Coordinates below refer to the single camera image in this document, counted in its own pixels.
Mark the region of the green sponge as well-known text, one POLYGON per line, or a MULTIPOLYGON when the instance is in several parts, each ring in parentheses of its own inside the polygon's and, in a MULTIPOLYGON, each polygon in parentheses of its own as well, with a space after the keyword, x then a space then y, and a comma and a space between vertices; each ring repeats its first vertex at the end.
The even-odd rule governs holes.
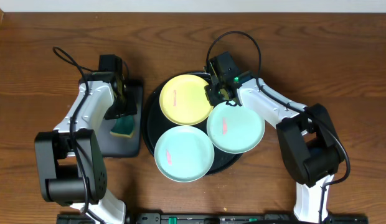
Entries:
POLYGON ((116 137, 131 138, 134 134, 134 128, 133 116, 124 116, 116 120, 110 134, 116 137))

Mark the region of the yellow plate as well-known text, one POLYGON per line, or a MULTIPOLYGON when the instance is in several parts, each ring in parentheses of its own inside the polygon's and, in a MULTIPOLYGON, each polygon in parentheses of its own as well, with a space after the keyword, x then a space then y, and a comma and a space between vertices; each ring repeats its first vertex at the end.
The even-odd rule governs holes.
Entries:
POLYGON ((205 87, 208 82, 197 75, 183 74, 171 78, 159 95, 164 116, 178 125, 195 125, 204 121, 213 110, 205 87))

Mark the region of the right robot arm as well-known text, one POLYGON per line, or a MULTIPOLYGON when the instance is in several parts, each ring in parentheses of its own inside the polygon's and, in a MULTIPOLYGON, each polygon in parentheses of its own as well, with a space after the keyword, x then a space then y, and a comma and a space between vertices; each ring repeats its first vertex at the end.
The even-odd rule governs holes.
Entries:
POLYGON ((306 106, 281 95, 251 71, 207 67, 211 104, 226 102, 253 110, 276 129, 283 163, 296 181, 295 217, 302 222, 325 223, 329 187, 345 181, 351 171, 327 109, 306 106))

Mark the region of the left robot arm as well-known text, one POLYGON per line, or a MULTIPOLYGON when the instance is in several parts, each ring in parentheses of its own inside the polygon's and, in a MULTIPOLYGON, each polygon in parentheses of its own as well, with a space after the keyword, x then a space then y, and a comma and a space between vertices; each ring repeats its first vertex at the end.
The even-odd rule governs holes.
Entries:
POLYGON ((116 72, 80 79, 78 96, 56 127, 34 140, 42 197, 78 210, 59 223, 129 223, 126 204, 108 189, 105 158, 136 157, 143 102, 141 80, 116 72))

